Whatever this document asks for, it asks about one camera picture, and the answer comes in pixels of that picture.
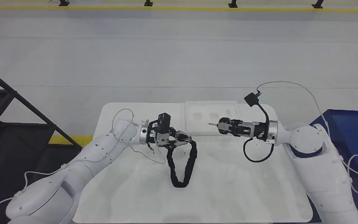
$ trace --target end effector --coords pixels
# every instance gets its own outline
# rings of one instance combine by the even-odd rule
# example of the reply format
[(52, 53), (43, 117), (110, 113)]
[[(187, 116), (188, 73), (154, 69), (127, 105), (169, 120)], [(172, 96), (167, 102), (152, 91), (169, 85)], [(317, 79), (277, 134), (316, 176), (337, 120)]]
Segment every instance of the end effector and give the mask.
[(170, 127), (171, 117), (167, 113), (159, 114), (158, 120), (154, 120), (148, 124), (145, 131), (145, 143), (155, 143), (158, 147), (165, 147), (168, 150), (173, 150), (178, 146), (191, 143), (192, 138), (185, 132), (176, 131), (173, 127)]
[(220, 118), (217, 124), (209, 123), (218, 127), (220, 134), (232, 134), (236, 137), (256, 137), (266, 143), (275, 143), (277, 136), (277, 121), (270, 120), (268, 125), (263, 122), (243, 122), (230, 118)]

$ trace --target black strap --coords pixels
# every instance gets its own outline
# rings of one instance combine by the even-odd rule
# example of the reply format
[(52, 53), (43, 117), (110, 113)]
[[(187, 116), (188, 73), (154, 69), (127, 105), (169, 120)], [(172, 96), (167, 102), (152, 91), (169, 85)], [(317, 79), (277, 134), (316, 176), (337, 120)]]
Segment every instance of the black strap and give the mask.
[(196, 142), (191, 141), (190, 144), (191, 144), (191, 150), (190, 150), (188, 162), (185, 166), (183, 182), (178, 181), (177, 175), (175, 173), (175, 165), (172, 157), (174, 148), (173, 149), (168, 148), (167, 160), (168, 160), (168, 165), (170, 167), (170, 178), (172, 180), (173, 186), (175, 186), (176, 188), (185, 188), (190, 181), (192, 169), (194, 168), (194, 163), (197, 157)]

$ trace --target white cable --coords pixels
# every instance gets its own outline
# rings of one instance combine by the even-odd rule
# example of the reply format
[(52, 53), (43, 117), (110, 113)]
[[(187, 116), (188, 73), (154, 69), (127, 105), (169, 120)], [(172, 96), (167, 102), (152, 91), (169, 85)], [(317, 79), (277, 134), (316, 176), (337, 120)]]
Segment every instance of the white cable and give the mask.
[[(51, 172), (51, 173), (49, 173), (49, 174), (46, 174), (46, 173), (44, 173), (44, 172), (35, 172), (35, 171), (27, 171), (27, 172), (25, 172), (24, 174), (23, 174), (23, 176), (25, 177), (25, 186), (24, 186), (24, 188), (21, 190), (22, 192), (27, 188), (27, 185), (29, 184), (29, 181), (28, 181), (28, 179), (27, 179), (27, 174), (41, 174), (41, 175), (52, 175), (52, 174), (55, 174), (55, 173), (57, 173), (58, 171), (60, 171), (60, 170), (62, 170), (62, 169), (64, 169), (64, 168), (59, 168), (58, 170), (56, 170), (56, 171), (53, 171), (53, 172)], [(7, 201), (7, 200), (11, 200), (11, 199), (13, 199), (14, 197), (11, 197), (11, 198), (7, 198), (7, 199), (5, 199), (5, 200), (2, 200), (1, 202), (0, 202), (0, 204), (1, 203), (3, 203), (3, 202), (5, 202), (5, 201)]]
[(342, 163), (343, 163), (343, 165), (345, 165), (347, 168), (349, 168), (350, 171), (352, 171), (352, 172), (358, 174), (358, 171), (356, 171), (356, 170), (350, 168), (350, 167), (348, 166), (348, 164), (346, 164), (343, 160), (342, 160)]
[[(350, 168), (351, 162), (352, 162), (352, 160), (354, 159), (354, 157), (356, 157), (356, 156), (358, 156), (358, 155), (353, 155), (353, 156), (349, 159), (348, 164), (347, 164), (348, 181), (351, 181), (351, 175), (350, 175), (349, 170), (353, 170), (353, 169)], [(353, 190), (355, 193), (358, 194), (358, 191), (354, 188), (352, 182), (351, 182), (351, 188), (352, 188), (352, 190)]]
[(11, 199), (13, 199), (13, 198), (14, 198), (14, 197), (4, 199), (4, 200), (2, 200), (2, 201), (0, 202), (0, 204), (3, 203), (3, 202), (6, 202), (7, 200), (11, 200)]
[(51, 172), (51, 173), (49, 173), (49, 174), (46, 174), (46, 173), (43, 173), (43, 172), (34, 172), (34, 171), (27, 171), (27, 172), (25, 172), (24, 174), (23, 174), (23, 176), (25, 177), (25, 187), (23, 188), (23, 190), (22, 191), (24, 191), (26, 188), (27, 188), (27, 185), (28, 185), (28, 180), (27, 180), (27, 174), (41, 174), (41, 175), (46, 175), (46, 176), (49, 176), (49, 175), (52, 175), (52, 174), (55, 174), (55, 173), (57, 173), (58, 171), (60, 171), (60, 170), (62, 170), (63, 168), (61, 167), (61, 168), (59, 168), (58, 170), (56, 170), (56, 171), (53, 171), (53, 172)]
[[(119, 135), (119, 138), (117, 138), (116, 135), (115, 135), (115, 133), (114, 133), (114, 121), (115, 121), (117, 115), (118, 115), (120, 112), (122, 112), (123, 110), (129, 110), (129, 111), (132, 113), (132, 118), (130, 119), (130, 123), (127, 125), (127, 127), (126, 127), (126, 128), (123, 130), (123, 132)], [(123, 133), (129, 128), (129, 125), (132, 124), (133, 119), (134, 119), (134, 113), (133, 113), (133, 111), (132, 111), (131, 109), (128, 109), (128, 108), (123, 108), (123, 109), (119, 110), (119, 111), (114, 115), (114, 117), (113, 117), (113, 119), (112, 119), (112, 124), (111, 124), (111, 132), (112, 132), (112, 134), (113, 134), (113, 137), (117, 140), (117, 142), (121, 142), (120, 138), (122, 137)], [(113, 147), (113, 149), (112, 149), (110, 152), (108, 152), (108, 155), (109, 155), (115, 148), (116, 148), (116, 145), (115, 145), (115, 147)], [(102, 159), (100, 159), (100, 160), (98, 160), (98, 161), (83, 160), (83, 159), (81, 159), (81, 160), (74, 160), (74, 161), (71, 161), (71, 162), (94, 162), (94, 163), (97, 163), (97, 162), (103, 161), (105, 158), (107, 158), (107, 156), (103, 157)]]
[(132, 148), (133, 152), (139, 152), (140, 154), (142, 154), (143, 156), (145, 156), (147, 159), (149, 159), (149, 160), (151, 160), (151, 161), (153, 161), (153, 162), (156, 162), (156, 163), (158, 163), (158, 164), (165, 164), (165, 163), (167, 162), (165, 158), (163, 158), (163, 159), (164, 159), (164, 162), (158, 162), (158, 161), (152, 160), (151, 158), (149, 158), (148, 156), (146, 156), (144, 153), (142, 153), (142, 152), (140, 152), (140, 151), (134, 150), (132, 146), (129, 146), (129, 147)]
[(268, 84), (268, 83), (290, 83), (290, 84), (298, 85), (298, 86), (304, 88), (305, 90), (307, 90), (307, 91), (309, 92), (309, 94), (311, 94), (311, 96), (312, 96), (312, 98), (313, 98), (313, 100), (314, 100), (314, 102), (315, 102), (315, 105), (317, 106), (317, 109), (318, 109), (319, 113), (321, 114), (321, 117), (322, 117), (322, 119), (323, 119), (323, 121), (324, 121), (324, 123), (325, 123), (325, 125), (326, 125), (326, 127), (327, 127), (328, 136), (331, 137), (331, 132), (329, 131), (328, 122), (327, 122), (326, 119), (324, 118), (323, 113), (322, 113), (321, 109), (320, 109), (319, 106), (318, 106), (317, 100), (315, 99), (315, 97), (314, 97), (314, 95), (313, 95), (313, 93), (312, 93), (311, 91), (309, 91), (306, 87), (302, 86), (301, 84), (298, 84), (298, 83), (296, 83), (296, 82), (290, 82), (290, 81), (271, 81), (271, 82), (265, 82), (265, 83), (260, 84), (259, 86), (257, 86), (257, 87), (256, 87), (256, 90), (259, 92), (258, 88), (260, 88), (261, 86), (263, 86), (263, 85), (265, 85), (265, 84)]
[(132, 121), (133, 121), (133, 119), (134, 119), (134, 113), (133, 113), (133, 111), (132, 111), (131, 109), (128, 109), (128, 108), (121, 109), (120, 111), (118, 111), (118, 112), (116, 113), (116, 115), (114, 115), (113, 120), (112, 120), (112, 134), (113, 134), (114, 138), (115, 138), (118, 142), (120, 142), (121, 140), (119, 140), (119, 138), (116, 137), (116, 135), (115, 135), (115, 133), (114, 133), (113, 125), (114, 125), (114, 120), (116, 119), (117, 115), (118, 115), (120, 112), (122, 112), (123, 110), (129, 110), (129, 111), (132, 113), (132, 119), (130, 120), (130, 123), (128, 124), (128, 126), (127, 126), (127, 127), (124, 129), (124, 131), (121, 133), (121, 135), (119, 136), (119, 138), (122, 137), (123, 133), (129, 128), (129, 125), (132, 123)]

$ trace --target black connector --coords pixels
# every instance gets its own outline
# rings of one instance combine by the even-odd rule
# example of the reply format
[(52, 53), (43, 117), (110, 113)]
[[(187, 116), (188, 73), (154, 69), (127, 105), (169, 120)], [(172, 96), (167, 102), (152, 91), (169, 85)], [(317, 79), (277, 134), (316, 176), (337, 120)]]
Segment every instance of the black connector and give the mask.
[(247, 95), (244, 100), (246, 101), (246, 103), (252, 107), (254, 105), (257, 105), (258, 104), (258, 96), (260, 94), (257, 93), (257, 94), (254, 94), (253, 92), (251, 92), (249, 95)]

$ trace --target black bracket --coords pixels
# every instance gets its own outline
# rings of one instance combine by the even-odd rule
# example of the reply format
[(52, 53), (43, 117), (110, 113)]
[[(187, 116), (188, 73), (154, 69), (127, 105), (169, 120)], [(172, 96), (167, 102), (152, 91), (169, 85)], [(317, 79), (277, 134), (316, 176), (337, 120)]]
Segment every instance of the black bracket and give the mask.
[(312, 4), (313, 8), (323, 8), (322, 7), (323, 0), (318, 0), (316, 4)]
[(145, 0), (144, 6), (153, 6), (153, 2), (150, 0)]
[(60, 0), (60, 4), (58, 6), (68, 6), (69, 2), (66, 2), (66, 0)]
[(236, 0), (231, 0), (231, 3), (229, 3), (229, 8), (237, 8)]

